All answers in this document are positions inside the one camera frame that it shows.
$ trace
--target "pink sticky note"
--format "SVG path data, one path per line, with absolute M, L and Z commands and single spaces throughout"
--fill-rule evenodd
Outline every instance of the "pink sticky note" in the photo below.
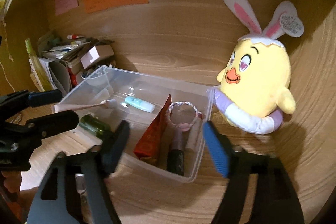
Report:
M 63 14 L 78 6 L 78 0 L 55 0 L 55 15 Z

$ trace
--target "pink box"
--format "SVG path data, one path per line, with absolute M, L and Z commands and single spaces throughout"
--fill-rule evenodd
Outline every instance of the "pink box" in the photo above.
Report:
M 113 49 L 110 45 L 99 45 L 90 49 L 82 58 L 81 62 L 84 69 L 90 65 L 114 55 Z

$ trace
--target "orange beak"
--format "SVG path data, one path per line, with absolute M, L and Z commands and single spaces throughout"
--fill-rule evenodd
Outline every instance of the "orange beak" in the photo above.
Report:
M 236 74 L 235 68 L 232 68 L 231 70 L 226 71 L 225 80 L 229 84 L 237 84 L 240 81 L 240 76 Z

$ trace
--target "eyebrow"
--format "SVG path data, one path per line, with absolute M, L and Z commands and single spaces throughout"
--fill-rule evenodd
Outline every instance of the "eyebrow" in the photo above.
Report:
M 259 54 L 259 51 L 256 47 L 251 46 L 251 48 L 255 49 L 257 51 L 257 54 Z

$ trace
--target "red packet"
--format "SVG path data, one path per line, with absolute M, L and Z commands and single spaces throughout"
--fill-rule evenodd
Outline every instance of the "red packet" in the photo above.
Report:
M 161 137 L 167 126 L 166 112 L 170 104 L 171 95 L 169 94 L 165 105 L 136 144 L 133 152 L 139 160 L 151 165 L 157 165 L 160 154 Z

